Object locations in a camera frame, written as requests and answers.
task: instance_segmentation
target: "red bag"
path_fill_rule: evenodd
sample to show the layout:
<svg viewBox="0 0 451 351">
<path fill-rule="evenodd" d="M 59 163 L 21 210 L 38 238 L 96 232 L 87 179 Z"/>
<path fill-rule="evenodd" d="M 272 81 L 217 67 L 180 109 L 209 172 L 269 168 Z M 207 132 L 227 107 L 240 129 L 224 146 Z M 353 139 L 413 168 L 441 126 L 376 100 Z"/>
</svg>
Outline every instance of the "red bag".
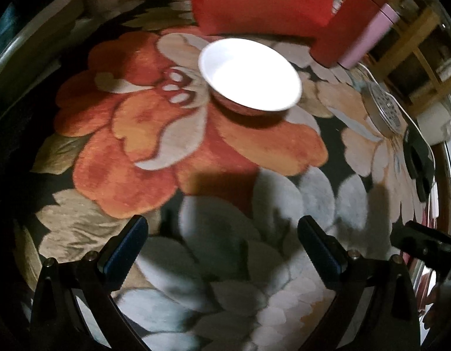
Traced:
<svg viewBox="0 0 451 351">
<path fill-rule="evenodd" d="M 333 0 L 192 0 L 207 35 L 259 33 L 315 37 L 330 20 Z"/>
</svg>

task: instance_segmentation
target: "red container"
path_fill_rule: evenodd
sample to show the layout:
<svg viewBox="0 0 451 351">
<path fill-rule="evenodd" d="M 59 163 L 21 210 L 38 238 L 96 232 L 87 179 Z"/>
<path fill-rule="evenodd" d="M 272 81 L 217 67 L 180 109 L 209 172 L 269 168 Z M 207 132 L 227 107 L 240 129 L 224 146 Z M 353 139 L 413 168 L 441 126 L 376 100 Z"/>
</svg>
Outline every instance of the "red container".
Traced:
<svg viewBox="0 0 451 351">
<path fill-rule="evenodd" d="M 310 49 L 319 64 L 333 67 L 359 38 L 387 0 L 344 0 Z"/>
</svg>

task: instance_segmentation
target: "floral tablecloth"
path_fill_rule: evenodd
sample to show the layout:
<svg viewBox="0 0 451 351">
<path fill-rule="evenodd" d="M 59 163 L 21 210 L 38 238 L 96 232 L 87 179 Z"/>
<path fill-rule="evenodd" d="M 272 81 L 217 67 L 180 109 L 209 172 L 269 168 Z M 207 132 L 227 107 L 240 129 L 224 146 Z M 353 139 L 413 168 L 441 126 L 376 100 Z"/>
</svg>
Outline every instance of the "floral tablecloth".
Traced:
<svg viewBox="0 0 451 351">
<path fill-rule="evenodd" d="M 150 0 L 107 22 L 30 92 L 49 103 L 29 124 L 18 264 L 34 289 L 44 258 L 78 260 L 143 214 L 151 236 L 114 299 L 153 351 L 295 351 L 334 297 L 297 222 L 313 215 L 367 257 L 395 253 L 392 223 L 423 217 L 402 137 L 374 127 L 359 71 L 323 68 L 299 39 L 247 36 L 299 73 L 302 98 L 287 116 L 227 112 L 197 66 L 219 37 L 189 9 Z"/>
</svg>

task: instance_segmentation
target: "bowl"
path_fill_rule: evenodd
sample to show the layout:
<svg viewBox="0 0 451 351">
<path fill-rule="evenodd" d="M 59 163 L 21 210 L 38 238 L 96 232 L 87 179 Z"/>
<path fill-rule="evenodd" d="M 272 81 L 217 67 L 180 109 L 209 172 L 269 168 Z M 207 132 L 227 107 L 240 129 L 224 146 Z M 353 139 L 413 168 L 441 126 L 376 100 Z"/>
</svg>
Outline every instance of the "bowl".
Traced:
<svg viewBox="0 0 451 351">
<path fill-rule="evenodd" d="M 273 49 L 248 39 L 213 42 L 201 51 L 198 64 L 214 98 L 246 116 L 285 112 L 302 94 L 292 65 Z"/>
</svg>

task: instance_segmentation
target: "bolt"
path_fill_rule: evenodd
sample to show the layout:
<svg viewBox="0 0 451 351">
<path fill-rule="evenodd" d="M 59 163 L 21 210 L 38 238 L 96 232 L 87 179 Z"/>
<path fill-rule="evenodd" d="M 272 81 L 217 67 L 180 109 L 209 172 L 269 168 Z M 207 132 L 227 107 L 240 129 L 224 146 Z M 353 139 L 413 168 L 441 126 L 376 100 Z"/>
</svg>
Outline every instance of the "bolt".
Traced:
<svg viewBox="0 0 451 351">
<path fill-rule="evenodd" d="M 87 261 L 94 261 L 97 258 L 97 256 L 98 256 L 97 251 L 89 251 L 84 256 L 84 259 L 86 259 Z"/>
<path fill-rule="evenodd" d="M 51 267 L 54 264 L 55 261 L 56 261 L 56 259 L 54 259 L 53 257 L 50 257 L 50 258 L 45 260 L 43 265 L 48 268 L 48 267 Z"/>
<path fill-rule="evenodd" d="M 391 256 L 391 259 L 397 264 L 403 264 L 404 263 L 404 260 L 398 254 L 394 254 L 393 256 Z"/>
<path fill-rule="evenodd" d="M 361 256 L 358 250 L 348 250 L 347 254 L 352 260 L 357 260 Z"/>
</svg>

